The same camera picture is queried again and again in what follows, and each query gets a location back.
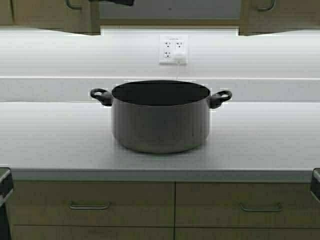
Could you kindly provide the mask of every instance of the backsplash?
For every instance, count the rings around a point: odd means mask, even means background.
[[[0,101],[88,101],[91,88],[175,79],[176,65],[159,64],[159,36],[170,34],[188,35],[180,80],[237,91],[235,101],[320,99],[320,31],[104,28],[82,36],[17,28],[0,29]]]

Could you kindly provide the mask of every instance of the white wall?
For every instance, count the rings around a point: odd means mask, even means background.
[[[28,80],[31,83],[36,79],[55,82],[55,79],[83,78],[89,79],[90,88],[97,79],[104,81],[102,87],[112,88],[124,79],[175,78],[176,66],[159,64],[162,34],[189,36],[189,63],[181,66],[180,79],[209,85],[212,80],[224,79],[226,82],[237,79],[237,83],[241,79],[320,79],[320,31],[244,37],[237,36],[236,29],[104,28],[102,36],[81,36],[35,29],[1,29],[0,100],[8,100],[8,96],[9,100],[26,100],[27,93],[13,94],[13,89],[16,92],[32,89],[36,94],[35,86],[25,83]],[[56,88],[53,92],[58,94],[59,86]]]

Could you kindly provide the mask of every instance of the cooking pot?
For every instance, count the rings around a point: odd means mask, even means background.
[[[112,133],[126,148],[145,153],[183,152],[203,144],[210,129],[210,109],[232,97],[228,90],[211,95],[205,86],[184,81],[128,82],[112,92],[90,92],[112,106]]]

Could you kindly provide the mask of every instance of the drawer handle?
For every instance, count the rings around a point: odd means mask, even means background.
[[[277,0],[271,0],[271,5],[269,7],[259,7],[257,10],[259,12],[269,12],[272,11],[276,7]]]
[[[71,202],[69,208],[71,210],[106,210],[110,207],[111,202],[108,202],[106,205],[84,205],[84,204],[75,204]]]
[[[246,208],[242,203],[240,203],[241,210],[248,213],[276,213],[283,210],[282,205],[278,203],[275,208]]]
[[[71,4],[70,0],[64,0],[65,5],[71,10],[82,10],[81,6],[74,6]]]

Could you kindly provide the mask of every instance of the wooden cabinet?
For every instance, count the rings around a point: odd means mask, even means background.
[[[128,7],[97,0],[2,0],[0,25],[13,23],[85,35],[99,35],[100,25],[228,26],[251,36],[320,29],[320,1],[137,0]]]
[[[176,184],[176,227],[320,228],[319,216],[308,184]]]
[[[16,182],[11,225],[173,227],[174,184]]]
[[[99,3],[89,0],[12,0],[16,25],[99,35]]]
[[[173,228],[15,226],[12,240],[173,240]]]
[[[303,240],[318,239],[320,229],[177,228],[176,240]]]
[[[1,0],[0,1],[0,26],[1,25],[12,25],[12,5],[11,0]]]
[[[320,29],[319,0],[243,0],[244,36]]]

